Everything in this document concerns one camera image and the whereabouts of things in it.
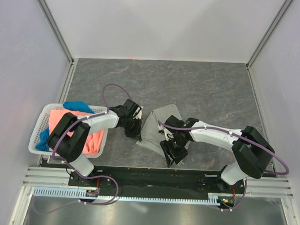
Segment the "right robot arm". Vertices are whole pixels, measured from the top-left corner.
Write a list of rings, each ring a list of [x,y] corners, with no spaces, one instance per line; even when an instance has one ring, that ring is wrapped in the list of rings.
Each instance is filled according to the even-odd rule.
[[[179,164],[187,155],[188,142],[208,143],[234,154],[235,162],[222,168],[216,188],[228,192],[237,182],[252,177],[260,179],[273,158],[274,149],[257,129],[225,129],[196,118],[179,120],[171,115],[158,124],[165,140],[160,142],[167,166]]]

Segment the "grey cloth napkin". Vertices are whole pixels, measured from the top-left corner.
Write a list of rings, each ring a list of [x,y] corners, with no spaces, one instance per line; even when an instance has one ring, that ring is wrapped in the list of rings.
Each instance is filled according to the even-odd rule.
[[[152,110],[141,130],[142,140],[138,141],[136,144],[165,158],[165,154],[160,145],[160,142],[165,140],[165,135],[164,133],[159,133],[158,121],[164,123],[171,115],[178,118],[178,120],[182,120],[180,112],[175,104]]]

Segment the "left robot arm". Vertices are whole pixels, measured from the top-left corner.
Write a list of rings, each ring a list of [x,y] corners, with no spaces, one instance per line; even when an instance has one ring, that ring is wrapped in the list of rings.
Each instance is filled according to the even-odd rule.
[[[83,153],[92,134],[121,127],[126,137],[141,141],[142,107],[131,99],[104,112],[76,116],[64,114],[47,139],[47,145],[64,163],[79,174],[80,181],[92,186],[97,181],[95,166]]]

